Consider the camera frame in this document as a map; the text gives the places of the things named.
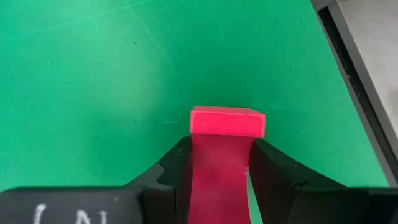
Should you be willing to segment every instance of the gray surface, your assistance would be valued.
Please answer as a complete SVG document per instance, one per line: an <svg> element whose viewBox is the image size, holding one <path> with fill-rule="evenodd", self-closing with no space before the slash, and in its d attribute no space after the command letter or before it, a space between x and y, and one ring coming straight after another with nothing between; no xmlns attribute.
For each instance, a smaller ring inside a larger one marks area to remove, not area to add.
<svg viewBox="0 0 398 224"><path fill-rule="evenodd" d="M340 0L344 19L398 133L398 1Z"/></svg>

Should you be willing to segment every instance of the red block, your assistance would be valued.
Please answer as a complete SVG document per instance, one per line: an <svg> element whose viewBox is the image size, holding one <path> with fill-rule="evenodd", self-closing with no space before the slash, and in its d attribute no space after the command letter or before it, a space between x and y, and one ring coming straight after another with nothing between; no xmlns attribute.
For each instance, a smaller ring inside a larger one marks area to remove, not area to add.
<svg viewBox="0 0 398 224"><path fill-rule="evenodd" d="M191 112L193 180L188 224L250 224L250 149L266 117L246 108L196 106Z"/></svg>

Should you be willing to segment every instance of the green surface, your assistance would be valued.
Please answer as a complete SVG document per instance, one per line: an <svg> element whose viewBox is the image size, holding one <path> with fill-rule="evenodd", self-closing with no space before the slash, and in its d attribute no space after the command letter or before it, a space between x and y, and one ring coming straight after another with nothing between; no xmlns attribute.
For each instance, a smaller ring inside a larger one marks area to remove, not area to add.
<svg viewBox="0 0 398 224"><path fill-rule="evenodd" d="M194 105L263 112L293 158L387 185L310 1L3 0L0 77L0 190L125 184Z"/></svg>

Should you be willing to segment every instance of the green cutting mat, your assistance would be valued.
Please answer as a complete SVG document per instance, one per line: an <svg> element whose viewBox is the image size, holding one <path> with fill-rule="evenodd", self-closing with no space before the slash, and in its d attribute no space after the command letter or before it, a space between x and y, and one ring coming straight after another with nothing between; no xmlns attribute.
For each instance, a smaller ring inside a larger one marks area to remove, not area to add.
<svg viewBox="0 0 398 224"><path fill-rule="evenodd" d="M293 158L387 185L309 0L0 1L0 190L125 184L194 105L263 112Z"/></svg>

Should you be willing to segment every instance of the red foam block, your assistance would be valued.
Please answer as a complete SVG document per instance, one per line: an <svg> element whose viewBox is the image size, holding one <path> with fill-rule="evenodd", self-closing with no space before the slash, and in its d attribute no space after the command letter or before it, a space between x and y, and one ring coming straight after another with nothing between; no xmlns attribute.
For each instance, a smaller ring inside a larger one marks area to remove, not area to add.
<svg viewBox="0 0 398 224"><path fill-rule="evenodd" d="M188 224L250 224L250 149L266 118L246 108L196 106L191 113L193 180Z"/></svg>

